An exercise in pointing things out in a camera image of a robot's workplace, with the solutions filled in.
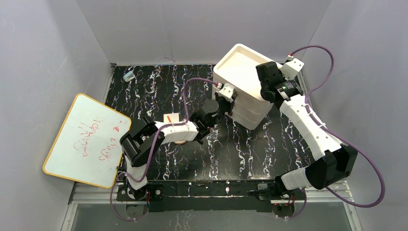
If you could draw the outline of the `white drawer organizer box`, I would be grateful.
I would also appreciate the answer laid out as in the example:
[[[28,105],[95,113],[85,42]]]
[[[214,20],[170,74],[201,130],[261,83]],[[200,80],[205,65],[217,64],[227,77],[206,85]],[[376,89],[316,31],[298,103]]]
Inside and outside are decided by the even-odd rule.
[[[231,118],[249,130],[254,130],[266,117],[273,104],[261,95],[256,66],[272,59],[243,45],[236,44],[213,68],[213,80],[235,87],[236,99]]]

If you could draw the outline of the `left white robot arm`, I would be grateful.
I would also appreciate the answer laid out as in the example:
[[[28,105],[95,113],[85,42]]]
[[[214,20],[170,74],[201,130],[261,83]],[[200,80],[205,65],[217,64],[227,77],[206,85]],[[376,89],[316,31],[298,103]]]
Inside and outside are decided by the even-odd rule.
[[[202,107],[183,122],[161,123],[144,117],[141,124],[132,127],[120,138],[126,162],[124,179],[127,186],[137,191],[147,185],[147,172],[153,154],[160,145],[175,141],[202,143],[215,124],[232,112],[234,99],[217,96],[207,99]]]

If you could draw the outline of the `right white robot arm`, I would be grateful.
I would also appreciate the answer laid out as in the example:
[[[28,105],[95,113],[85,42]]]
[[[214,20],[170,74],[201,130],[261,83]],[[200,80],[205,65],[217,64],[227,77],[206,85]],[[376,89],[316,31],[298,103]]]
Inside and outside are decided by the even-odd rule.
[[[259,64],[255,68],[262,98],[275,104],[291,120],[315,160],[307,167],[277,176],[269,186],[271,191],[284,195],[299,188],[321,190],[347,178],[352,172],[357,150],[326,132],[322,122],[315,123],[315,114],[305,103],[301,87],[294,80],[285,80],[276,62]]]

